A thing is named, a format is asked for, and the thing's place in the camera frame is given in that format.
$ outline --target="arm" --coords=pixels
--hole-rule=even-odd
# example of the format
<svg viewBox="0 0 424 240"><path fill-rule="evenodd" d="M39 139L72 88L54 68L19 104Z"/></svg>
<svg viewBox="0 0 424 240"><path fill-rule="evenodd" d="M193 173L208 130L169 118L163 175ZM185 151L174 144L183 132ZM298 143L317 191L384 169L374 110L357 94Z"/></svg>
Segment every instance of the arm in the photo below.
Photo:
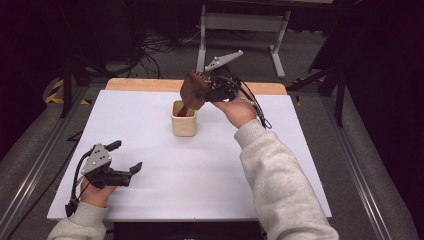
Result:
<svg viewBox="0 0 424 240"><path fill-rule="evenodd" d="M240 159L268 239L338 239L295 156L256 120L254 108L238 98L213 104L239 128Z"/></svg>
<svg viewBox="0 0 424 240"><path fill-rule="evenodd" d="M104 239L106 227L103 218L108 210L106 203L116 186L97 189L91 184L87 185L88 181L84 178L81 183L81 202L75 214L60 220L50 232L48 240Z"/></svg>

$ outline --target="person's right hand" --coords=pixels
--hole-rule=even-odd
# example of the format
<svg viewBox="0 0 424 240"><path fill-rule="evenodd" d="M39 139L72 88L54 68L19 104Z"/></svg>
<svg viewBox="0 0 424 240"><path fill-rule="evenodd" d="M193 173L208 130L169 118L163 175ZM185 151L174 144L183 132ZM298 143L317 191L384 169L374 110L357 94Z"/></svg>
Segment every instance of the person's right hand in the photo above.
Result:
<svg viewBox="0 0 424 240"><path fill-rule="evenodd" d="M240 97L245 97L241 91L238 92L238 97L231 102L212 102L213 105L225 113L228 121L236 128L240 128L250 120L256 119L255 108L240 99Z"/></svg>

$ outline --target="person's left hand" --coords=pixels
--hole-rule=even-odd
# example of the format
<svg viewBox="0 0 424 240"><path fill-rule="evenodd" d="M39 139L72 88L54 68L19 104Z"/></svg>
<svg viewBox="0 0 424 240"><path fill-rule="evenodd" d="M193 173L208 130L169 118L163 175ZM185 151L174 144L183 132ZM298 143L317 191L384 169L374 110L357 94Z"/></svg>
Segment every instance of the person's left hand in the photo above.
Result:
<svg viewBox="0 0 424 240"><path fill-rule="evenodd" d="M117 186L106 186L103 189L98 189L92 184L89 184L89 181L84 177L81 182L81 201L104 208L106 207L109 196L113 193L113 191L115 191L116 188Z"/></svg>

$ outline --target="paper cup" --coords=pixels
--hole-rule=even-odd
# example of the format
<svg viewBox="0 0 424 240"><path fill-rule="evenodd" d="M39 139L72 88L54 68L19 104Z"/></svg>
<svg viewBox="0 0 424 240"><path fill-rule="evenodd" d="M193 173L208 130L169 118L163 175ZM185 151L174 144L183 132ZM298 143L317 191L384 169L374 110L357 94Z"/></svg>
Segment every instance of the paper cup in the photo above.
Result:
<svg viewBox="0 0 424 240"><path fill-rule="evenodd" d="M184 103L182 100L176 100L172 104L172 131L175 136L192 137L197 132L197 113L195 110L189 108L185 117L178 117L178 112L183 106Z"/></svg>

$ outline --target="hand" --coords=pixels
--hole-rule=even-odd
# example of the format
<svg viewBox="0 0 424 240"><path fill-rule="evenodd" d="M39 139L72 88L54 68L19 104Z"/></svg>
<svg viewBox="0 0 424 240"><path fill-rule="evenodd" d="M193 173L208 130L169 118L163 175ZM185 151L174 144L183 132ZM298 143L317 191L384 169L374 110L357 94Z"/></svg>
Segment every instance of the hand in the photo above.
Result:
<svg viewBox="0 0 424 240"><path fill-rule="evenodd" d="M231 124L236 128L240 128L250 120L256 119L256 110L249 103L240 99L245 95L239 91L238 97L231 102L213 102L217 108L221 109Z"/></svg>
<svg viewBox="0 0 424 240"><path fill-rule="evenodd" d="M106 207L109 196L113 193L113 191L115 191L116 188L117 186L106 186L103 189L98 189L90 184L86 178L84 178L81 182L81 201L104 208Z"/></svg>

